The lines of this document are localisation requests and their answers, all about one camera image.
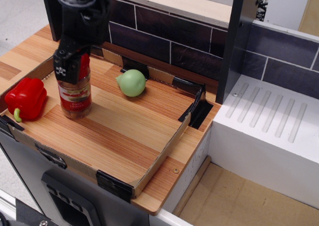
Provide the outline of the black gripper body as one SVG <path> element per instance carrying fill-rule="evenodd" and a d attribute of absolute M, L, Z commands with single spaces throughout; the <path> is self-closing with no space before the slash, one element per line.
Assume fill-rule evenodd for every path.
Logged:
<path fill-rule="evenodd" d="M 91 53 L 93 45 L 106 41 L 109 0 L 58 0 L 62 6 L 62 35 L 59 45 L 78 47 Z"/>

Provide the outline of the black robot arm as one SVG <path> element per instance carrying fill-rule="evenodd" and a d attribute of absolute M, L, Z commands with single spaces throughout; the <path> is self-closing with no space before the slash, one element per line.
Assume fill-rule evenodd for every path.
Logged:
<path fill-rule="evenodd" d="M 62 6 L 62 35 L 53 55 L 57 80 L 77 84 L 81 57 L 107 38 L 109 0 L 58 0 Z"/>

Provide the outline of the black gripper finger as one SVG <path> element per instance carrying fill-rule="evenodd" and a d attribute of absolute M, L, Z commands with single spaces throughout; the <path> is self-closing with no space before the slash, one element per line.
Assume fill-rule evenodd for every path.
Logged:
<path fill-rule="evenodd" d="M 80 48 L 59 45 L 53 55 L 53 67 L 56 79 L 70 84 L 79 80 L 82 51 Z"/>

